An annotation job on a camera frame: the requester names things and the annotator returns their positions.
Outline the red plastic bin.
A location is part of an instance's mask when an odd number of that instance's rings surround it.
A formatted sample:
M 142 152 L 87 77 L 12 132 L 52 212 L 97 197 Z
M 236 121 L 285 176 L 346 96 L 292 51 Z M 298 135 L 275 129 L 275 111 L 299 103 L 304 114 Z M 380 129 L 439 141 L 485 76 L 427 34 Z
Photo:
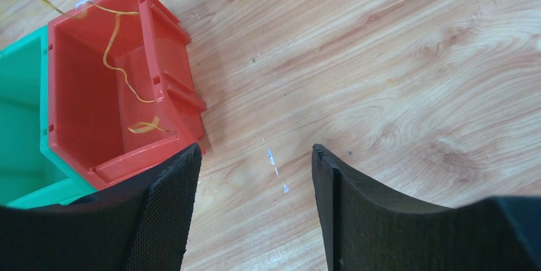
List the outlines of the red plastic bin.
M 91 0 L 47 28 L 48 146 L 95 189 L 204 137 L 191 38 L 160 0 Z

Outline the green plastic bin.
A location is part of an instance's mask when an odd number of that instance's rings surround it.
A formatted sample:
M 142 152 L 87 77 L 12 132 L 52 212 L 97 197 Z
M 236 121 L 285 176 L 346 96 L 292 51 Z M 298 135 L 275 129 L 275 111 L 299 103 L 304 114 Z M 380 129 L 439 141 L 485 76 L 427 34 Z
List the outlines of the green plastic bin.
M 1 50 L 1 206 L 69 204 L 96 192 L 48 147 L 48 31 Z

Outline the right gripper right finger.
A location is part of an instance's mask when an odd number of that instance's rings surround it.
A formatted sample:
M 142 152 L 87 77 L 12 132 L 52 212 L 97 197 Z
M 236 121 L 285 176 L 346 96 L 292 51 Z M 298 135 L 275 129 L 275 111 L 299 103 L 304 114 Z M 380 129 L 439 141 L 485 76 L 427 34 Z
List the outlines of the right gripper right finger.
M 540 197 L 456 209 L 396 191 L 323 145 L 311 172 L 329 270 L 539 270 Z

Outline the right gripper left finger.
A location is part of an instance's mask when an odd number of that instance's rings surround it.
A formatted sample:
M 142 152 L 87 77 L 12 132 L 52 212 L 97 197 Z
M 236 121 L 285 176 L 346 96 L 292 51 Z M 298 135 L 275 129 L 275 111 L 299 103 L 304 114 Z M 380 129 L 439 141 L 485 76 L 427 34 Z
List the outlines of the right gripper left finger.
M 1 208 L 2 270 L 180 270 L 202 150 L 196 143 L 67 205 Z

